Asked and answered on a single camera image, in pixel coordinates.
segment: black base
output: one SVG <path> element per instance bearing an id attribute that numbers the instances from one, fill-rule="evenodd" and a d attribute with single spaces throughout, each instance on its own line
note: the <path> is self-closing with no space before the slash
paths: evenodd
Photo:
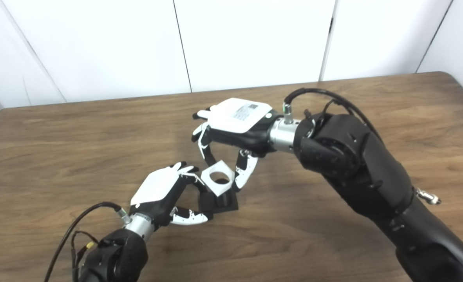
<path id="1" fill-rule="evenodd" d="M 201 193 L 199 197 L 199 210 L 202 212 L 220 213 L 227 211 L 236 211 L 239 209 L 237 194 L 233 189 L 217 197 L 212 192 Z"/>

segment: robotic hand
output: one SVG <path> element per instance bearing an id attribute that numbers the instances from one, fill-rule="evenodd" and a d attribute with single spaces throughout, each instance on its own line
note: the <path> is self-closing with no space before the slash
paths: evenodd
<path id="1" fill-rule="evenodd" d="M 176 163 L 150 173 L 131 199 L 129 213 L 121 214 L 124 226 L 98 242 L 86 257 L 78 277 L 78 261 L 74 281 L 136 282 L 148 261 L 146 242 L 151 234 L 169 223 L 199 224 L 212 219 L 212 213 L 194 212 L 176 207 L 176 201 L 188 184 L 201 193 L 207 192 L 204 182 L 195 174 L 199 169 Z"/>
<path id="2" fill-rule="evenodd" d="M 331 100 L 322 112 L 305 110 L 304 119 L 293 119 L 291 103 L 305 93 Z M 332 103 L 348 114 L 328 113 Z M 320 173 L 356 213 L 380 228 L 396 246 L 398 261 L 414 282 L 463 282 L 463 242 L 419 198 L 429 204 L 441 200 L 413 187 L 372 123 L 345 98 L 323 89 L 301 88 L 285 98 L 283 114 L 264 103 L 230 98 L 195 113 L 196 118 L 206 122 L 194 131 L 192 141 L 198 142 L 210 168 L 217 164 L 211 141 L 240 148 L 228 193 L 242 189 L 258 157 L 277 150 L 289 152 L 303 168 Z M 214 194 L 219 202 L 222 194 Z"/>

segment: silver cylindrical joint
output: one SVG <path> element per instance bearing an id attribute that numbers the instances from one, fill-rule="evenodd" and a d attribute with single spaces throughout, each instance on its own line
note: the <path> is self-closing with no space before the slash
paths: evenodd
<path id="1" fill-rule="evenodd" d="M 127 212 L 124 209 L 120 209 L 117 212 L 117 214 L 118 214 L 118 216 L 120 216 L 120 218 L 124 222 L 124 225 L 131 222 L 131 217 L 127 214 Z"/>
<path id="2" fill-rule="evenodd" d="M 135 232 L 147 242 L 151 234 L 155 231 L 155 226 L 151 223 L 151 218 L 144 214 L 135 213 L 131 216 L 131 222 L 124 225 L 125 229 Z"/>
<path id="3" fill-rule="evenodd" d="M 284 111 L 284 123 L 290 125 L 293 123 L 293 114 L 291 109 L 291 104 L 286 104 L 284 102 L 282 109 Z"/>
<path id="4" fill-rule="evenodd" d="M 271 146 L 282 152 L 293 152 L 294 133 L 298 125 L 297 119 L 293 119 L 291 123 L 285 123 L 285 118 L 275 120 L 269 132 Z"/>

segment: wooden table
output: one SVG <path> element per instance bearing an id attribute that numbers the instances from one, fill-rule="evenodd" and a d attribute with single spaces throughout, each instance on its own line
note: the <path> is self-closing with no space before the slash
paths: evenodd
<path id="1" fill-rule="evenodd" d="M 42 280 L 71 221 L 100 201 L 128 207 L 151 171 L 180 160 L 204 168 L 190 141 L 194 112 L 230 97 L 280 110 L 302 86 L 360 107 L 414 184 L 441 197 L 429 208 L 463 239 L 463 88 L 445 73 L 22 107 L 0 111 L 0 282 Z M 300 116 L 324 102 L 304 95 L 293 107 Z M 213 152 L 235 163 L 236 148 Z M 189 187 L 178 204 L 196 208 L 196 197 Z M 239 211 L 155 232 L 140 281 L 409 281 L 385 236 L 293 155 L 262 159 L 238 198 Z M 97 237 L 119 226 L 110 209 L 79 224 Z M 51 280 L 70 281 L 70 264 L 67 245 Z"/>

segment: white wall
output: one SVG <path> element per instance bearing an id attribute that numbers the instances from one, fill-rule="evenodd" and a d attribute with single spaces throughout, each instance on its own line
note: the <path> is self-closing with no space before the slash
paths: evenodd
<path id="1" fill-rule="evenodd" d="M 323 80 L 416 72 L 449 3 L 339 0 Z"/>
<path id="2" fill-rule="evenodd" d="M 454 0 L 418 72 L 445 71 L 463 86 L 463 0 Z"/>
<path id="3" fill-rule="evenodd" d="M 65 100 L 0 6 L 0 104 L 20 107 Z"/>
<path id="4" fill-rule="evenodd" d="M 193 91 L 318 81 L 334 0 L 175 0 Z"/>
<path id="5" fill-rule="evenodd" d="M 170 0 L 4 0 L 67 101 L 189 92 Z"/>

